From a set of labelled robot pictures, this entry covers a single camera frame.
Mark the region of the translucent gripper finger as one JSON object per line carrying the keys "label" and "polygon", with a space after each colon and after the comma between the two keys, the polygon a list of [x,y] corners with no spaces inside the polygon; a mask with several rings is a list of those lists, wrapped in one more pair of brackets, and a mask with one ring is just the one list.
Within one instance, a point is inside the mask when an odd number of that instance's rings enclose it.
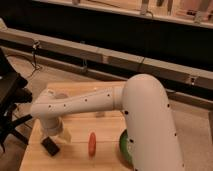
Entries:
{"label": "translucent gripper finger", "polygon": [[58,138],[65,142],[65,143],[70,143],[71,142],[71,134],[67,129],[64,129],[59,135]]}

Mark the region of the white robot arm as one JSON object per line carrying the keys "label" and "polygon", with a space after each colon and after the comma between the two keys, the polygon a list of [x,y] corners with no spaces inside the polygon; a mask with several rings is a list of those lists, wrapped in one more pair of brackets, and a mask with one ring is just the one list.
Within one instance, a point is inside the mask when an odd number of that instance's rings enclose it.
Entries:
{"label": "white robot arm", "polygon": [[124,114],[135,171],[185,171],[168,96],[151,75],[138,74],[119,86],[63,99],[46,89],[30,113],[45,133],[54,136],[63,130],[63,115],[113,110]]}

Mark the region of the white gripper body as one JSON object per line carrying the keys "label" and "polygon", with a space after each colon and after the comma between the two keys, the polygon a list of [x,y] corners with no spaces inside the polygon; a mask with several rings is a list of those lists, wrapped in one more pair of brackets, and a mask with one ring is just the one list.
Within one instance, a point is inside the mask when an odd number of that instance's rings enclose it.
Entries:
{"label": "white gripper body", "polygon": [[63,131],[63,123],[60,118],[41,119],[41,130],[47,136],[56,136]]}

